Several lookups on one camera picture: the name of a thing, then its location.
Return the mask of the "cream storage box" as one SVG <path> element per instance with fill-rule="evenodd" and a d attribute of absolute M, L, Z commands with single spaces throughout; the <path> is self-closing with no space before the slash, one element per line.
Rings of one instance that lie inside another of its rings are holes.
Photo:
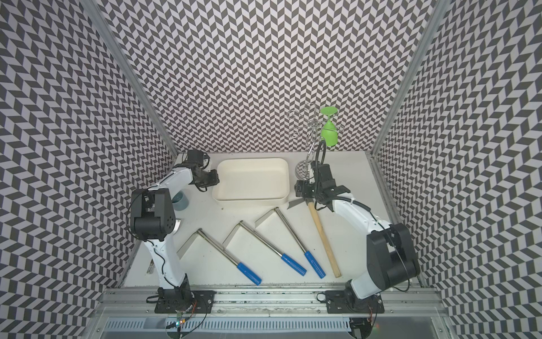
<path fill-rule="evenodd" d="M 290 195 L 289 165 L 282 158 L 224 160 L 213 199 L 222 207 L 280 206 Z"/>

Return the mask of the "wooden handle hoe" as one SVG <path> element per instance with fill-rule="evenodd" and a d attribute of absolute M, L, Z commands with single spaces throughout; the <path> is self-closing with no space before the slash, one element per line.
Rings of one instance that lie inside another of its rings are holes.
<path fill-rule="evenodd" d="M 328 260 L 330 262 L 331 268 L 333 270 L 333 273 L 336 278 L 340 278 L 342 276 L 342 273 L 340 271 L 340 268 L 337 264 L 337 260 L 335 258 L 335 255 L 333 253 L 332 247 L 330 245 L 329 239 L 327 238 L 327 235 L 325 233 L 325 230 L 323 228 L 323 225 L 321 223 L 320 217 L 318 215 L 318 212 L 316 210 L 316 205 L 312 200 L 306 200 L 306 199 L 296 199 L 288 203 L 288 209 L 291 209 L 295 206 L 298 206 L 302 202 L 305 202 L 308 206 L 308 209 L 310 211 L 311 217 L 313 219 L 313 222 L 315 223 L 316 229 L 318 231 L 318 234 L 320 235 L 320 239 L 323 243 L 326 255 L 328 257 Z"/>

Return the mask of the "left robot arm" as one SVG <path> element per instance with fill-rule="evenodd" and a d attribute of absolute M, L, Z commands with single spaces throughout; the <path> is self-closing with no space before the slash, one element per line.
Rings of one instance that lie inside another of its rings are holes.
<path fill-rule="evenodd" d="M 178 166 L 150 187 L 132 193 L 129 232 L 148 248 L 162 289 L 179 289 L 186 282 L 186 273 L 174 248 L 176 214 L 172 198 L 186 186 L 207 189 L 219 182 L 215 169 Z"/>

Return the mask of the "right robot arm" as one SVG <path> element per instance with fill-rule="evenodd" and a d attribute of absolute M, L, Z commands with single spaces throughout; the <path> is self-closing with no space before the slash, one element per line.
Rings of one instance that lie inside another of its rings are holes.
<path fill-rule="evenodd" d="M 296 196 L 314 200 L 366 237 L 366 269 L 347 283 L 348 291 L 366 299 L 416 278 L 421 268 L 409 228 L 381 219 L 346 186 L 336 185 L 330 165 L 314 160 L 311 169 L 312 179 L 294 185 Z"/>

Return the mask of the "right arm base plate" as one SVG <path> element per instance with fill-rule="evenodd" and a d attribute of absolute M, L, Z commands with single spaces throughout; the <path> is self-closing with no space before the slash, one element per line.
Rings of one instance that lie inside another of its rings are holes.
<path fill-rule="evenodd" d="M 385 312 L 380 295 L 359 299 L 351 290 L 326 290 L 325 305 L 329 314 L 382 314 Z"/>

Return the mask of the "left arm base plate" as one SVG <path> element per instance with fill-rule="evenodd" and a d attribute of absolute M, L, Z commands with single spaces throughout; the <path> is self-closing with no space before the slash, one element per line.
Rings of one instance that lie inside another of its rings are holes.
<path fill-rule="evenodd" d="M 216 292 L 214 290 L 158 289 L 155 302 L 156 314 L 209 314 L 212 311 Z"/>

